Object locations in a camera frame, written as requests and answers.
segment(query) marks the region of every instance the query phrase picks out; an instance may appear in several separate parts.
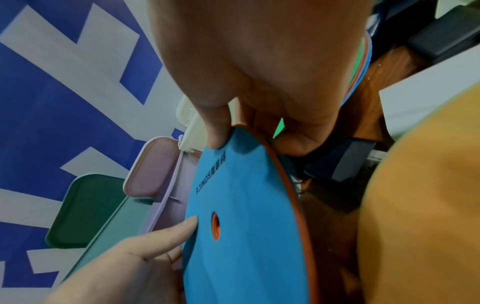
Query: bright green object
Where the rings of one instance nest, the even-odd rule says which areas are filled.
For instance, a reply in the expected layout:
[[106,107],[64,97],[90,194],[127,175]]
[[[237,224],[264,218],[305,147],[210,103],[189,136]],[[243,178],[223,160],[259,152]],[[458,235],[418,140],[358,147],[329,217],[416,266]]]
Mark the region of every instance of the bright green object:
[[[353,71],[351,72],[350,80],[348,81],[349,83],[352,82],[355,74],[357,73],[357,70],[360,68],[360,64],[362,63],[362,58],[364,56],[364,52],[365,52],[365,40],[362,39],[360,49],[358,50],[358,53],[356,55],[355,64],[353,66]],[[280,134],[280,132],[284,128],[285,128],[285,124],[284,124],[284,119],[282,118],[282,119],[280,119],[280,123],[278,124],[278,127],[275,130],[273,138],[277,137],[277,135]]]
[[88,245],[65,279],[118,242],[127,237],[140,235],[153,201],[152,198],[126,197]]
[[85,248],[125,199],[123,178],[97,173],[68,188],[45,242],[52,248]]

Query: person's right hand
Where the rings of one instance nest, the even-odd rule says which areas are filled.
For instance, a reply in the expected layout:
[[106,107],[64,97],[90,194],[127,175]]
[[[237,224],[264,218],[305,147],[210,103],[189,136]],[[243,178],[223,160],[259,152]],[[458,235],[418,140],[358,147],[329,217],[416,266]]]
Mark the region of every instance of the person's right hand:
[[300,156],[331,132],[372,0],[149,0],[162,60],[205,121],[208,146],[228,139],[227,103]]

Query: wooden table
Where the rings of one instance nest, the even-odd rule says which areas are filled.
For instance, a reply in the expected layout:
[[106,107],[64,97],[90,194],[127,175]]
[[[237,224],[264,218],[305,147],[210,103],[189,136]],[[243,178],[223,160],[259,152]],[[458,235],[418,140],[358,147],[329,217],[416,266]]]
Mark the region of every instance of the wooden table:
[[[365,78],[342,107],[334,134],[377,141],[385,151],[394,143],[385,127],[379,91],[422,68],[404,46],[392,48],[371,63]],[[359,210],[332,205],[358,204],[331,184],[307,180],[301,202],[315,253],[319,288],[324,303],[362,303],[357,266]]]

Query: blue and white wall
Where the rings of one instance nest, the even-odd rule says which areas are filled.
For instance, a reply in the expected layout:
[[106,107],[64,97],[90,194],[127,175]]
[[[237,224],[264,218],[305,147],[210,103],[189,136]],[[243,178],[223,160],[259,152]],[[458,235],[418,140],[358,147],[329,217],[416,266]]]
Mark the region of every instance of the blue and white wall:
[[0,302],[36,303],[83,249],[44,243],[75,177],[125,177],[185,130],[144,0],[0,0]]

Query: person's left hand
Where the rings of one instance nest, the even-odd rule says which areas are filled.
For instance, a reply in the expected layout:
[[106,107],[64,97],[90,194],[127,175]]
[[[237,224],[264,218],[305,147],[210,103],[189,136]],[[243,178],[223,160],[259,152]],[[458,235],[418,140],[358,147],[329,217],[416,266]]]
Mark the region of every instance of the person's left hand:
[[197,217],[174,227],[125,239],[82,267],[42,304],[185,302],[181,273],[172,263],[197,228]]

